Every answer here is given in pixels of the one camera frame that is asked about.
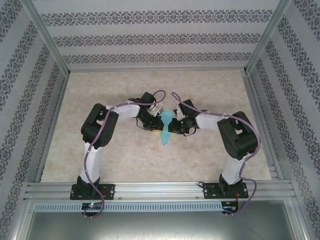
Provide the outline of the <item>grey metal sheet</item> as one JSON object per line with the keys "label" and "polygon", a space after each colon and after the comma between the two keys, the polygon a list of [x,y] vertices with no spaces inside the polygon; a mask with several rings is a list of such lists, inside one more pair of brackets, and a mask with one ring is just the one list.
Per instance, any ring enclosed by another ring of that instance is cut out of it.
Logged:
{"label": "grey metal sheet", "polygon": [[312,240],[294,200],[252,201],[240,213],[219,211],[105,212],[86,219],[79,211],[25,203],[11,240]]}

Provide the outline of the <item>aluminium frame post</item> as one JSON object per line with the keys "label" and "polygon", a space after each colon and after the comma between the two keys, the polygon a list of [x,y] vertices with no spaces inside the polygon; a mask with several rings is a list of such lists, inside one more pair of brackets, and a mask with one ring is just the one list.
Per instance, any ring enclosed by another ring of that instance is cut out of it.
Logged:
{"label": "aluminium frame post", "polygon": [[252,72],[253,68],[255,67],[259,57],[261,56],[262,52],[265,49],[268,41],[272,37],[275,29],[277,28],[278,23],[280,22],[281,18],[283,17],[284,13],[286,12],[289,4],[292,0],[279,0],[277,7],[275,8],[270,20],[262,33],[260,39],[256,47],[254,48],[246,67],[244,68],[244,72],[246,75]]}
{"label": "aluminium frame post", "polygon": [[65,77],[70,76],[70,70],[66,61],[63,58],[59,48],[56,45],[50,31],[48,30],[43,18],[35,7],[33,0],[20,0],[22,6],[26,10],[28,16],[32,20],[34,26],[36,27],[38,33],[40,34],[43,42],[46,44],[48,50],[52,54],[55,62],[57,63],[59,69]]}

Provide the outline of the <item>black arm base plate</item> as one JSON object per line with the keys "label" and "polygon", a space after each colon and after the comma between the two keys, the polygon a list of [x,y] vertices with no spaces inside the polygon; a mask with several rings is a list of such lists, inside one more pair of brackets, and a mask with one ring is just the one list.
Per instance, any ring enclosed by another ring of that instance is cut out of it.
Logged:
{"label": "black arm base plate", "polygon": [[[98,191],[103,195],[104,200],[113,200],[115,194],[114,184],[99,184],[96,186]],[[91,184],[80,186],[73,184],[70,191],[71,200],[101,200],[100,194],[93,188]]]}
{"label": "black arm base plate", "polygon": [[205,199],[249,198],[247,185],[241,181],[233,185],[223,185],[219,182],[205,183],[203,185],[203,194]]}

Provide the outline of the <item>small green circuit board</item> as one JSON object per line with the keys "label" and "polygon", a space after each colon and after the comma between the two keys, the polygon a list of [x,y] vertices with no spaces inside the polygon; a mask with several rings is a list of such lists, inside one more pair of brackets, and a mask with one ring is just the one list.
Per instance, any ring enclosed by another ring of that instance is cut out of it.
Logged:
{"label": "small green circuit board", "polygon": [[100,211],[102,208],[102,203],[100,202],[85,202],[81,205],[82,211]]}
{"label": "small green circuit board", "polygon": [[224,213],[234,214],[239,210],[239,202],[238,201],[223,201],[221,203],[222,209]]}

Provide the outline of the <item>aluminium frame cross bar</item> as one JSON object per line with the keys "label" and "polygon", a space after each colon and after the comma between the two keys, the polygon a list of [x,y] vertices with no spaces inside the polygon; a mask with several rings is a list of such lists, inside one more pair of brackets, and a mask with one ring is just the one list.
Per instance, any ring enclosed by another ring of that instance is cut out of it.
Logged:
{"label": "aluminium frame cross bar", "polygon": [[126,68],[93,68],[71,69],[70,73],[107,73],[107,72],[171,72],[171,71],[240,71],[246,72],[245,67],[126,67]]}

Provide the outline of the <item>long aluminium mounting rail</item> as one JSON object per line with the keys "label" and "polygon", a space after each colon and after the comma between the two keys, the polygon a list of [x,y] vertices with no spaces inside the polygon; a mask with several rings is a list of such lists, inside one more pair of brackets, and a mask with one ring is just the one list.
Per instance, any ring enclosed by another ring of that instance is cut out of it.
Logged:
{"label": "long aluminium mounting rail", "polygon": [[[72,182],[29,183],[24,201],[69,202]],[[115,202],[203,201],[203,189],[195,181],[185,182],[116,182]],[[289,200],[297,195],[290,180],[258,180],[253,201]]]}

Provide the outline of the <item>light blue paper sheet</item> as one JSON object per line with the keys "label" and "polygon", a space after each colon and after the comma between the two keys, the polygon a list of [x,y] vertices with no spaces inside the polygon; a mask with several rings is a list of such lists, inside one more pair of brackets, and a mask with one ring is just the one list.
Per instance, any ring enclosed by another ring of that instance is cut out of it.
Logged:
{"label": "light blue paper sheet", "polygon": [[165,146],[168,143],[170,137],[172,136],[172,133],[169,132],[169,124],[172,122],[172,119],[174,118],[174,113],[172,110],[166,110],[160,114],[160,117],[163,122],[163,130],[160,133],[160,136],[162,144]]}

